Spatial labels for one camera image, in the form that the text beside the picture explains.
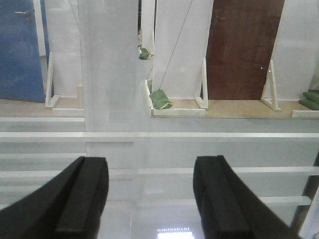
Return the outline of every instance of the wooden support bracket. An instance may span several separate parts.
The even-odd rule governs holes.
[[[47,85],[46,85],[46,94],[45,94],[45,107],[54,107],[59,99],[60,95],[52,95],[52,84],[53,84],[53,70],[54,70],[54,64],[53,64],[53,54],[50,52],[49,56],[49,65],[48,65],[48,78],[47,78]]]
[[[200,97],[201,89],[203,89],[203,99]],[[203,59],[201,83],[197,89],[197,95],[194,97],[194,99],[201,109],[208,109],[206,58]]]
[[[267,87],[270,86],[271,91],[271,100],[269,100],[265,94]],[[275,78],[275,68],[274,68],[274,62],[273,60],[270,60],[266,83],[264,85],[264,90],[261,96],[261,102],[267,105],[269,108],[271,108],[275,112],[282,111],[281,108],[279,108],[278,105],[278,98],[277,98],[277,89],[276,89],[276,78]]]

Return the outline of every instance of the black object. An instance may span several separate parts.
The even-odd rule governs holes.
[[[301,239],[241,181],[224,156],[197,158],[193,188],[206,239]]]
[[[104,158],[79,157],[0,211],[0,239],[93,239],[109,189]]]

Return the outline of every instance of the beige floor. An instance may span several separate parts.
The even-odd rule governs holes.
[[[55,108],[76,109],[76,99],[62,98]],[[0,117],[57,117],[44,103],[0,99]]]
[[[173,108],[198,109],[194,100],[173,100]],[[292,110],[309,110],[298,102],[279,102],[283,111],[274,112],[260,101],[209,101],[205,118],[289,119]],[[76,99],[60,99],[56,108],[76,109]],[[56,117],[44,103],[0,99],[0,117]]]

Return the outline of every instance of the wire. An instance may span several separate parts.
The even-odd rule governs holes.
[[[146,78],[146,79],[148,79],[148,80],[149,80],[149,76],[150,76],[150,74],[151,74],[151,72],[152,72],[152,70],[153,70],[153,67],[154,67],[154,66],[152,66],[152,68],[150,69],[150,72],[149,72],[149,74],[148,74],[148,76],[147,76],[147,78]]]
[[[187,13],[186,13],[186,16],[185,16],[184,22],[183,22],[183,24],[182,24],[182,26],[181,26],[181,28],[180,28],[180,31],[179,31],[179,34],[178,34],[178,37],[177,37],[177,40],[176,40],[175,46],[174,46],[173,51],[172,51],[172,53],[171,53],[171,56],[170,56],[170,58],[169,58],[169,61],[168,61],[168,64],[167,64],[166,70],[165,70],[164,75],[163,75],[163,78],[162,78],[162,80],[161,80],[161,82],[160,82],[159,89],[161,88],[161,85],[162,85],[163,80],[164,80],[164,78],[165,78],[165,75],[166,75],[166,72],[167,72],[168,66],[169,66],[170,61],[171,61],[171,58],[172,58],[172,56],[173,56],[173,54],[174,54],[174,51],[175,51],[176,45],[177,45],[177,43],[178,43],[178,40],[179,40],[179,37],[180,37],[181,31],[182,31],[182,29],[183,29],[183,27],[184,27],[184,24],[185,24],[185,21],[186,21],[186,18],[187,18],[187,15],[188,15],[188,13],[189,13],[190,6],[191,6],[191,4],[192,4],[192,3],[193,3],[193,0],[191,0],[191,1],[190,1],[190,4],[189,4],[188,10],[187,10]]]

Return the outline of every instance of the green sandbag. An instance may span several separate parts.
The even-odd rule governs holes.
[[[319,94],[315,92],[303,92],[303,95],[307,98],[307,100],[313,101],[319,105]]]
[[[313,101],[310,100],[299,100],[299,103],[302,104],[303,106],[308,107],[309,109],[313,111],[319,111],[319,105]]]
[[[139,58],[142,60],[147,60],[150,55],[149,52],[145,48],[141,48],[141,52],[142,53],[140,54]]]
[[[174,104],[167,98],[163,90],[153,91],[150,94],[150,99],[153,102],[153,107],[157,110],[168,109]]]

